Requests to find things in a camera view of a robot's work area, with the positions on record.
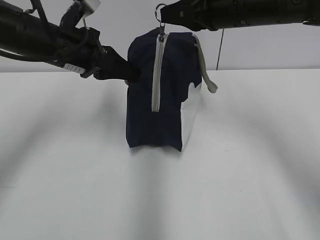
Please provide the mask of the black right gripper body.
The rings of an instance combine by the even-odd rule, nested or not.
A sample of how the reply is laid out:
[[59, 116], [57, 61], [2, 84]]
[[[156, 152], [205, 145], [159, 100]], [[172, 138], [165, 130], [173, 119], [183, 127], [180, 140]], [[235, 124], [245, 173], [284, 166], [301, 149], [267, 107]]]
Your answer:
[[247, 0], [196, 0], [195, 23], [203, 30], [251, 27]]

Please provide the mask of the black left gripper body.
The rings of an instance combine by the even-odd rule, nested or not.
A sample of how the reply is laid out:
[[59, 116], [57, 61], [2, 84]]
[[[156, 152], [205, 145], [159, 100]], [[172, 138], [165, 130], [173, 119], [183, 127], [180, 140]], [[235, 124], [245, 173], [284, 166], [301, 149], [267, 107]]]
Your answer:
[[60, 28], [53, 65], [79, 74], [82, 78], [110, 76], [107, 49], [100, 43], [100, 32], [94, 28]]

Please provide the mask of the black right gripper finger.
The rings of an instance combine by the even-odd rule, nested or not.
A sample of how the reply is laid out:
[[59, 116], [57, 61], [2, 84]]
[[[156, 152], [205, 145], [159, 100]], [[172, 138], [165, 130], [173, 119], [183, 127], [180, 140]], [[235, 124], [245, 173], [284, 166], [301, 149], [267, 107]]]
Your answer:
[[196, 22], [194, 2], [197, 1], [179, 0], [162, 7], [160, 10], [161, 22], [199, 32], [200, 25]]

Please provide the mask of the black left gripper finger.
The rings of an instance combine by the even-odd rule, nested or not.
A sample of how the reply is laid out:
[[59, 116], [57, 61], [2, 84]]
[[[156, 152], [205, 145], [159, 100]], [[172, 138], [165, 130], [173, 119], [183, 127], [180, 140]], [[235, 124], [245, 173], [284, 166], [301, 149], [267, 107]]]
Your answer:
[[140, 76], [139, 70], [122, 58], [111, 46], [103, 46], [98, 60], [97, 80], [124, 80], [134, 83]]

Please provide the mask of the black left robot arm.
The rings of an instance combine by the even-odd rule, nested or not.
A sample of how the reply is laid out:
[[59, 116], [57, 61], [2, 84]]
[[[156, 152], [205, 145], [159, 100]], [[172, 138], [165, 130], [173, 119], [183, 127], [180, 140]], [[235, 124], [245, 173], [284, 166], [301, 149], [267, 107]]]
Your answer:
[[23, 10], [4, 0], [0, 2], [0, 55], [4, 58], [47, 63], [97, 80], [135, 82], [139, 71], [112, 47], [100, 42], [94, 28], [77, 27], [93, 14], [98, 0], [75, 0], [62, 16], [59, 25], [48, 22], [42, 3], [31, 1]]

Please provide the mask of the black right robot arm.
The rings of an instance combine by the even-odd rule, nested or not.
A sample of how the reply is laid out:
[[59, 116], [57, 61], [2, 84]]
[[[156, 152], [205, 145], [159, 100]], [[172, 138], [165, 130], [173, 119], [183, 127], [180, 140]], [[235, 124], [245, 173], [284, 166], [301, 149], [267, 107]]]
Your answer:
[[304, 24], [319, 26], [318, 0], [179, 0], [160, 10], [165, 24], [191, 31]]

